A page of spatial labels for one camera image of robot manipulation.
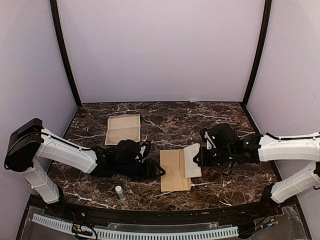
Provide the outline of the white letter paper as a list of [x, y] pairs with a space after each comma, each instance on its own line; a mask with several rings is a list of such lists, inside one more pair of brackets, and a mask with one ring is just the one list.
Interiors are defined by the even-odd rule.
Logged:
[[199, 153], [200, 144], [195, 143], [183, 149], [185, 178], [199, 178], [202, 176], [201, 167], [194, 162], [194, 157]]

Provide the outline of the brown kraft envelope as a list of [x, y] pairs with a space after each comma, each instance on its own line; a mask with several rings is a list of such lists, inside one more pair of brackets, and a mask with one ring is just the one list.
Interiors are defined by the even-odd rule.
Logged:
[[160, 177], [161, 192], [189, 191], [191, 189], [191, 178], [186, 178], [183, 149], [161, 150], [160, 166], [165, 170], [165, 175]]

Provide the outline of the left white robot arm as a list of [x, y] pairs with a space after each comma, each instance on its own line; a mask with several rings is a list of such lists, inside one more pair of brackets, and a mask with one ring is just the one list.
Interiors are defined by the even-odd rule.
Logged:
[[67, 218], [71, 208], [63, 201], [61, 188], [39, 164], [39, 158], [71, 166], [96, 178], [124, 175], [144, 181], [166, 174], [156, 161], [148, 159], [150, 150], [149, 141], [139, 144], [130, 139], [121, 140], [110, 149], [83, 147], [53, 134], [43, 127], [41, 119], [33, 118], [10, 135], [4, 168], [22, 175], [58, 217]]

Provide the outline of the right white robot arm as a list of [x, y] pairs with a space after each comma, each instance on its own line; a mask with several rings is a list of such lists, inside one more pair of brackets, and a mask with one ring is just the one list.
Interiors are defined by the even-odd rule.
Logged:
[[220, 166], [226, 163], [258, 164], [278, 160], [305, 160], [308, 165], [290, 177], [265, 187], [255, 213], [266, 217], [281, 204], [309, 188], [320, 188], [320, 134], [319, 132], [274, 136], [270, 133], [248, 135], [240, 139], [232, 127], [221, 123], [204, 128], [200, 136], [205, 147], [193, 157], [199, 167]]

